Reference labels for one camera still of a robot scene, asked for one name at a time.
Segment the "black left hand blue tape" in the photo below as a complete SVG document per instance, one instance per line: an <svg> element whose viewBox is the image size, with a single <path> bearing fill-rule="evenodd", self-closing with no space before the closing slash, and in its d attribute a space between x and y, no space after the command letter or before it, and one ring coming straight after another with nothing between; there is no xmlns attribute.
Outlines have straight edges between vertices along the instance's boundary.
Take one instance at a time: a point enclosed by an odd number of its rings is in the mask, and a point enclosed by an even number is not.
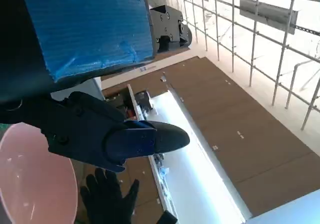
<svg viewBox="0 0 320 224"><path fill-rule="evenodd" d="M147 0L0 0L0 7L1 123L37 127L50 152L113 172L129 158L189 144L183 129L126 120L89 94L51 97L188 47L192 34L180 11L149 8Z"/></svg>

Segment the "black knitted gloved right hand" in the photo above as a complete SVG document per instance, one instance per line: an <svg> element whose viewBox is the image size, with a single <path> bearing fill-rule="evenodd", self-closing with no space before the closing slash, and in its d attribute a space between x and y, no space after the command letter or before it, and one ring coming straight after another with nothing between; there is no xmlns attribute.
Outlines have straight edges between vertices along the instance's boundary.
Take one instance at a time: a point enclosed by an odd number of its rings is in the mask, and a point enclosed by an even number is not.
<svg viewBox="0 0 320 224"><path fill-rule="evenodd" d="M102 168L86 177L86 185L80 187L80 195L90 223L131 223L139 192L139 180L135 179L126 196L122 196L117 175Z"/></svg>

